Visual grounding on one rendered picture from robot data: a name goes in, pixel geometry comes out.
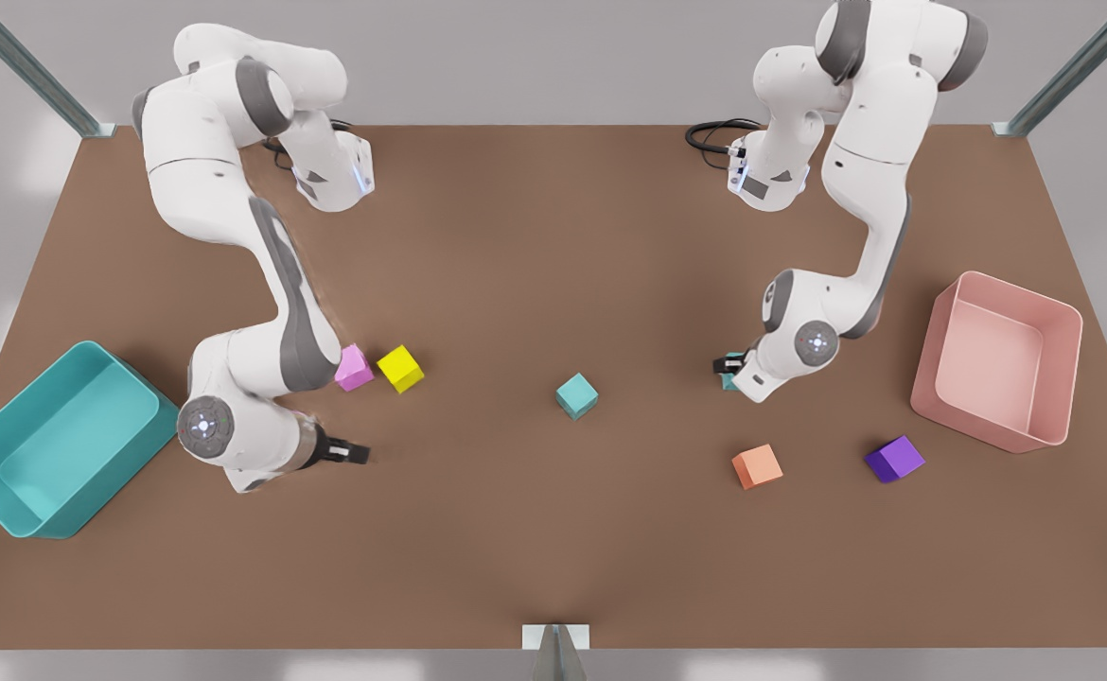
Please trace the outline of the pink cube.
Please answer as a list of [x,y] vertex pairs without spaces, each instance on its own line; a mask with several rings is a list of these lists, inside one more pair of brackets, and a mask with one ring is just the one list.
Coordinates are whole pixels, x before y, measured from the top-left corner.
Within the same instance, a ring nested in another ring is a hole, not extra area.
[[360,385],[372,382],[375,379],[371,363],[359,345],[350,344],[342,349],[341,361],[337,368],[334,383],[343,391],[355,391]]

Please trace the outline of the yellow cube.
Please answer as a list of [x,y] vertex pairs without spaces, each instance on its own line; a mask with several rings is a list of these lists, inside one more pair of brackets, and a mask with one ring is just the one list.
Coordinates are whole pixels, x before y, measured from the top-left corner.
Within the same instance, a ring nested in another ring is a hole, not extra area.
[[397,393],[404,393],[425,376],[407,345],[397,345],[377,360],[380,373]]

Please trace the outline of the orange cube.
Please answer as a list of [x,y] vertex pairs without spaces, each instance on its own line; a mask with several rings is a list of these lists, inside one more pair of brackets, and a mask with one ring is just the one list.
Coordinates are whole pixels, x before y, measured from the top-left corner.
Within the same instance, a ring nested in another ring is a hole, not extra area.
[[731,460],[732,468],[738,475],[741,487],[752,491],[767,482],[783,476],[782,465],[770,445],[757,445],[739,452]]

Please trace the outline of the purple cube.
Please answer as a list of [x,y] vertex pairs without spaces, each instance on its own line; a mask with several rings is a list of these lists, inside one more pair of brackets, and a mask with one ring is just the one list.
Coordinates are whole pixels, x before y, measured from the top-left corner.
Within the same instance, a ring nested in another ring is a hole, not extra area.
[[906,435],[875,448],[866,454],[863,461],[873,471],[875,478],[882,483],[902,479],[925,463],[922,454]]

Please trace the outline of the pink plastic bin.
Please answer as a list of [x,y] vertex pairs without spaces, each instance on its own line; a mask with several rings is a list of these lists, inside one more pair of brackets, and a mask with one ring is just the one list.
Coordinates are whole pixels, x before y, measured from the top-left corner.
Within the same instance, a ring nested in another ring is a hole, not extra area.
[[931,310],[911,407],[1011,453],[1068,437],[1080,311],[987,274],[956,277]]

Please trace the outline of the teal plastic bin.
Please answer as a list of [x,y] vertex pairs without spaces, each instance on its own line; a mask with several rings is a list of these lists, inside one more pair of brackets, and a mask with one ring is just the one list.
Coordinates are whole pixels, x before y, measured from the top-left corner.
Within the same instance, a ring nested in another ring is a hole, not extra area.
[[178,413],[104,345],[72,345],[0,409],[0,525],[73,537],[173,440]]

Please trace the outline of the silver frame post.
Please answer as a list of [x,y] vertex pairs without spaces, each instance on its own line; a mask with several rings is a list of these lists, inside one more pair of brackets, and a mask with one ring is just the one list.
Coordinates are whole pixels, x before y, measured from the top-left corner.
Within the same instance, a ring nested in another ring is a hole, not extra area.
[[99,122],[0,21],[0,60],[82,138],[111,138],[116,125]]
[[1011,120],[993,122],[992,133],[1003,138],[1025,138],[1051,116],[1087,78],[1107,60],[1107,21],[1074,52],[1067,63],[1051,78]]
[[588,681],[579,656],[589,649],[588,625],[523,625],[520,647],[536,651],[532,681]]

